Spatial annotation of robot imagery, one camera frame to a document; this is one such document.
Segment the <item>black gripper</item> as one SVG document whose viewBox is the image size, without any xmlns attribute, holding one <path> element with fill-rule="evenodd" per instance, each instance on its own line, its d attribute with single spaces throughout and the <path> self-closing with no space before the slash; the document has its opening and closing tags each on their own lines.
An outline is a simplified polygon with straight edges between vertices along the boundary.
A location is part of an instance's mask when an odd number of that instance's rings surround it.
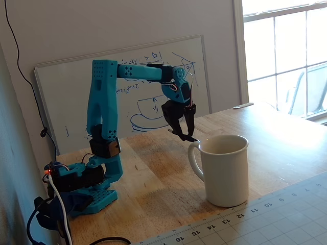
<svg viewBox="0 0 327 245">
<path fill-rule="evenodd" d="M 196 113 L 196 105 L 192 103 L 190 106 L 173 100 L 168 100 L 162 106 L 162 111 L 166 122 L 170 125 L 171 133 L 177 135 L 182 141 L 191 141 L 190 136 L 193 135 L 195 124 L 194 117 Z M 179 124 L 179 120 L 185 117 L 188 128 L 188 135 L 183 134 Z"/>
</svg>

